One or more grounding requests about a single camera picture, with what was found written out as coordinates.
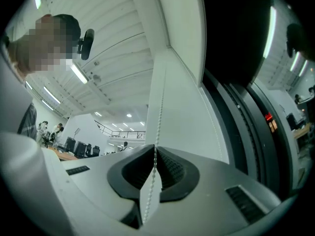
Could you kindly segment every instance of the wooden desk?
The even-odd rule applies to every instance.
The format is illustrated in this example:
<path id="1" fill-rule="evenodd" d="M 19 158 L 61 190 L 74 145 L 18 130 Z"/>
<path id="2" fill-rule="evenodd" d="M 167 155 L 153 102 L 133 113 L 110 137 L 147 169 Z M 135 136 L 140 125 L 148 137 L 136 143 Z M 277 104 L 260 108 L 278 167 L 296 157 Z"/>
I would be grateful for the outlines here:
<path id="1" fill-rule="evenodd" d="M 56 148 L 54 148 L 54 147 L 48 146 L 48 149 L 53 150 L 53 151 L 56 153 L 57 157 L 58 157 L 60 160 L 63 160 L 63 161 L 78 160 L 78 158 L 76 158 L 76 157 L 73 156 L 73 155 L 68 154 L 67 152 L 60 153 L 60 152 L 59 152 Z"/>
<path id="2" fill-rule="evenodd" d="M 306 135 L 310 131 L 311 124 L 307 123 L 304 128 L 300 128 L 293 132 L 293 136 L 295 139 L 299 139 L 300 137 Z"/>

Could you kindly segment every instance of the grey shirt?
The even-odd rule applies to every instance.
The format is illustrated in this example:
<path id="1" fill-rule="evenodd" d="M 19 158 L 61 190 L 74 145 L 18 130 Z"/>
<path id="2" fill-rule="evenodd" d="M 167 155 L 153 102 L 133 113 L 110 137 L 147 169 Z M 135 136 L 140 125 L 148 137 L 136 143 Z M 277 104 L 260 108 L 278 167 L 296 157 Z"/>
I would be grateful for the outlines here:
<path id="1" fill-rule="evenodd" d="M 10 62 L 10 59 L 6 53 L 6 44 L 3 45 L 2 43 L 2 49 L 0 51 L 0 55 L 6 62 L 7 66 L 14 72 L 14 67 Z M 21 121 L 21 124 L 18 129 L 18 134 L 28 136 L 36 140 L 36 108 L 33 103 L 30 104 L 27 111 L 25 112 L 23 119 Z"/>

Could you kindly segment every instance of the railing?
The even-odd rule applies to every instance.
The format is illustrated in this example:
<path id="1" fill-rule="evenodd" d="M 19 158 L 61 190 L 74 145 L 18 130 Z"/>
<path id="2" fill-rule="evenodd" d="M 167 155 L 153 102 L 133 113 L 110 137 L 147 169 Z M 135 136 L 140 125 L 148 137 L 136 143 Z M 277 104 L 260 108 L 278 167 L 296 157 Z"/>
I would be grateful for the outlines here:
<path id="1" fill-rule="evenodd" d="M 111 137 L 131 138 L 131 139 L 144 139 L 146 138 L 145 131 L 113 131 Z"/>
<path id="2" fill-rule="evenodd" d="M 100 124 L 96 121 L 97 126 L 99 127 L 100 131 L 109 137 L 117 137 L 117 138 L 130 138 L 130 139 L 145 139 L 146 132 L 145 131 L 112 131 L 109 128 L 105 127 L 104 125 Z"/>

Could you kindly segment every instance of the person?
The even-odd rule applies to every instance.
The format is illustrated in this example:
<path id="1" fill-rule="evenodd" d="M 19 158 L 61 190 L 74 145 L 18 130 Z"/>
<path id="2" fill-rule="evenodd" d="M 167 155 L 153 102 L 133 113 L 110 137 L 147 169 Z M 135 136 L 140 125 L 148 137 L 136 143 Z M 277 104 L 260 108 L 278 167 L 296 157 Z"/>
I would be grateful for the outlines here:
<path id="1" fill-rule="evenodd" d="M 41 146 L 41 144 L 43 143 L 43 137 L 47 134 L 48 132 L 48 122 L 47 121 L 43 121 L 41 123 L 41 125 L 37 128 L 37 136 L 36 136 L 36 142 L 38 145 Z"/>
<path id="2" fill-rule="evenodd" d="M 55 126 L 53 127 L 53 130 L 51 131 L 51 133 L 57 132 L 58 130 L 60 130 L 60 128 L 61 128 L 62 126 L 63 126 L 62 123 L 59 123 L 58 125 L 55 125 Z"/>
<path id="3" fill-rule="evenodd" d="M 304 101 L 304 100 L 305 98 L 302 95 L 298 95 L 298 94 L 295 95 L 295 99 L 294 99 L 295 104 L 299 104 L 301 101 Z"/>
<path id="4" fill-rule="evenodd" d="M 61 141 L 61 136 L 63 135 L 63 130 L 64 128 L 61 126 L 60 127 L 60 130 L 57 130 L 54 134 L 54 142 L 53 142 L 53 147 L 54 148 L 57 148 L 58 144 L 60 143 Z"/>
<path id="5" fill-rule="evenodd" d="M 1 56 L 26 87 L 27 75 L 48 71 L 50 65 L 60 64 L 61 59 L 71 59 L 73 47 L 78 44 L 80 36 L 81 29 L 74 17 L 47 14 L 35 22 L 35 29 L 30 29 L 18 40 L 11 42 L 4 36 Z M 31 103 L 18 133 L 37 140 L 36 117 L 36 108 Z"/>
<path id="6" fill-rule="evenodd" d="M 314 97 L 314 87 L 309 88 L 310 96 Z"/>
<path id="7" fill-rule="evenodd" d="M 123 148 L 121 148 L 121 150 L 120 150 L 120 151 L 124 151 L 124 150 L 126 150 L 127 145 L 128 145 L 128 142 L 124 142 L 124 147 L 123 147 Z"/>

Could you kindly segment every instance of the black cap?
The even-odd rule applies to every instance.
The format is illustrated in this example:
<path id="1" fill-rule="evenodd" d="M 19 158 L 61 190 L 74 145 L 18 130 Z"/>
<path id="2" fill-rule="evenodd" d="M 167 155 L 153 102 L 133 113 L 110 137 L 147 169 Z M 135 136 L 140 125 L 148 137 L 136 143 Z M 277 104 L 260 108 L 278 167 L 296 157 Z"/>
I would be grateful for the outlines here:
<path id="1" fill-rule="evenodd" d="M 59 14 L 54 16 L 55 18 L 60 18 L 65 22 L 65 30 L 66 33 L 72 35 L 72 40 L 77 42 L 81 36 L 81 28 L 78 20 L 76 20 L 73 16 L 67 14 Z"/>

